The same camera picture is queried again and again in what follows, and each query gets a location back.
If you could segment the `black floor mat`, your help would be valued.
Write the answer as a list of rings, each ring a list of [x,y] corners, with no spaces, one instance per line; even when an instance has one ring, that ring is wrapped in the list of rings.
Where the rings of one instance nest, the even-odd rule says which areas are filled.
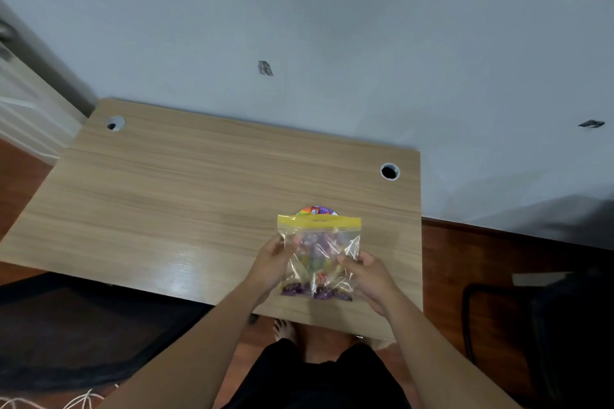
[[[130,378],[212,305],[45,273],[0,286],[0,390],[55,392]]]

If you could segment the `person's bare foot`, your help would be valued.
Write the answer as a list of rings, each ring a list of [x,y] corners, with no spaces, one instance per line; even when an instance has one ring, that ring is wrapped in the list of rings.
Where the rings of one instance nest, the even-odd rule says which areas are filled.
[[[298,335],[294,324],[287,320],[274,319],[273,334],[275,342],[287,340],[298,346]]]

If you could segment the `person's right hand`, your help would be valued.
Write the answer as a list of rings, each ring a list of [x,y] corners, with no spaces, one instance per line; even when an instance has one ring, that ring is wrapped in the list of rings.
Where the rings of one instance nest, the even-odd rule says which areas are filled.
[[[353,278],[356,294],[364,297],[372,309],[389,319],[403,293],[381,259],[365,250],[363,255],[363,277]]]

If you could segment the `clear zip bag yellow top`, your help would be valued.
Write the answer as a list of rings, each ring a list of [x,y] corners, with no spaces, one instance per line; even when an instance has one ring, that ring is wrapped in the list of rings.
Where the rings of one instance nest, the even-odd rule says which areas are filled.
[[[354,279],[339,256],[358,260],[362,219],[336,213],[278,215],[278,232],[293,246],[279,293],[314,300],[354,300]]]

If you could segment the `person's right forearm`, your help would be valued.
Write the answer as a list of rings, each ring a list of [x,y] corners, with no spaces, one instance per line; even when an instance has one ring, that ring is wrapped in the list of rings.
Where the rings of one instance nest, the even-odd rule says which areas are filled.
[[[523,409],[467,360],[399,290],[381,308],[424,409]]]

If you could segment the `person's left hand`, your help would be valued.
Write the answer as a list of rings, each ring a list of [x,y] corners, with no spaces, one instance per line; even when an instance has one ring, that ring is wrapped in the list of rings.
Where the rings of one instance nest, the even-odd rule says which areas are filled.
[[[250,271],[242,282],[242,289],[255,306],[265,302],[272,289],[285,275],[291,257],[275,256],[278,234],[269,239],[258,251]]]

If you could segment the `person's left forearm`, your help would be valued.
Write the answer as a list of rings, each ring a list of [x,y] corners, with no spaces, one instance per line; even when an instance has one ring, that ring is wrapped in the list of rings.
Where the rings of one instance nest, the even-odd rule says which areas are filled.
[[[98,409],[211,409],[250,314],[277,283],[250,274]]]

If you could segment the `black chair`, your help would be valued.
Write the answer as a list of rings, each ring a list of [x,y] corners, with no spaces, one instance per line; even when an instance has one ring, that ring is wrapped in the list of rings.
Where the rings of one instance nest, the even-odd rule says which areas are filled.
[[[513,299],[538,399],[510,393],[539,409],[614,409],[614,275],[596,269],[566,274],[548,286],[470,283],[462,293],[465,353],[476,365],[470,306],[475,294]]]

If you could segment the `white door frame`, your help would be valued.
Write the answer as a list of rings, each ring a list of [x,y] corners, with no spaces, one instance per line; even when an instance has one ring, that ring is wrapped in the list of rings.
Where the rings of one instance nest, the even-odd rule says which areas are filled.
[[[55,166],[97,103],[92,89],[0,0],[0,142]]]

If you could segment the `pile of wrapped candies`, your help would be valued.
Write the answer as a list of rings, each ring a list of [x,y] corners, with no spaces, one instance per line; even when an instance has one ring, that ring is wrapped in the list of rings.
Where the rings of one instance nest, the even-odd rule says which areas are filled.
[[[298,235],[298,248],[280,281],[280,295],[353,301],[354,280],[346,276],[336,257],[344,254],[357,258],[360,231],[330,229],[293,234]]]

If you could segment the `person's black shorts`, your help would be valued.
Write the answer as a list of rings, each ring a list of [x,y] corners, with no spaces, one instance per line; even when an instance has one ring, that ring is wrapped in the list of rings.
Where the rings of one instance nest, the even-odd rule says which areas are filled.
[[[336,361],[305,362],[293,342],[268,345],[222,409],[412,409],[399,383],[365,343]]]

